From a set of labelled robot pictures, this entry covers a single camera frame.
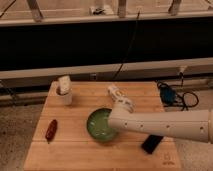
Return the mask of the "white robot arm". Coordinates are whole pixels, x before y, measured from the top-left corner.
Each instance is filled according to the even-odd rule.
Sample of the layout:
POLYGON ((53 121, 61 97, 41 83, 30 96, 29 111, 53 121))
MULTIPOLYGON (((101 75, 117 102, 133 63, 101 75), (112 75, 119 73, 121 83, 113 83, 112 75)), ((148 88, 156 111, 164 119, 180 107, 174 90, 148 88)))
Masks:
POLYGON ((125 101, 116 101, 108 124, 116 130, 213 144, 213 111, 133 113, 125 101))

